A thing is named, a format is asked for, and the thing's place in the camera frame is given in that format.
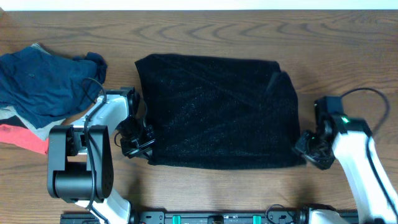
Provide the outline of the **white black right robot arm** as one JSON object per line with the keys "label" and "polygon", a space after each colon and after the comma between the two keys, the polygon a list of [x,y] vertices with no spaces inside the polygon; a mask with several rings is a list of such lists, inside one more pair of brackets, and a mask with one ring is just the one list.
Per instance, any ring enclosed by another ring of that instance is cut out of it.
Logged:
{"label": "white black right robot arm", "polygon": [[339,96],[314,102],[316,131],[306,130],[294,151],[321,170],[342,166],[360,223],[397,223],[397,192],[376,153],[373,133],[363,118],[345,114]]}

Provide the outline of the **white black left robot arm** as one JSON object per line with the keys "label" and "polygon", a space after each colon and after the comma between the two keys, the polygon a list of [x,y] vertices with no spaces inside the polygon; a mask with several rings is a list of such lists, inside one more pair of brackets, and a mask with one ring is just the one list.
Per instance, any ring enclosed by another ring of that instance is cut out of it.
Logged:
{"label": "white black left robot arm", "polygon": [[132,203],[113,187],[110,135],[128,158],[151,159],[154,129],[137,118],[140,95],[134,88],[108,90],[71,125],[50,130],[47,190],[53,198],[74,203],[86,213],[67,213],[60,223],[139,223]]}

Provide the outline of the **black sparkly knit garment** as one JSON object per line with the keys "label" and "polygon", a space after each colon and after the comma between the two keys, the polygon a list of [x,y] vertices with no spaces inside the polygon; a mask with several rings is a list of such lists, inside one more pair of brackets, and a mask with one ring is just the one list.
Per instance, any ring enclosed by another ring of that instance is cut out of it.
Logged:
{"label": "black sparkly knit garment", "polygon": [[300,166],[298,98],[275,61],[151,54],[136,62],[155,144],[149,163],[200,169]]}

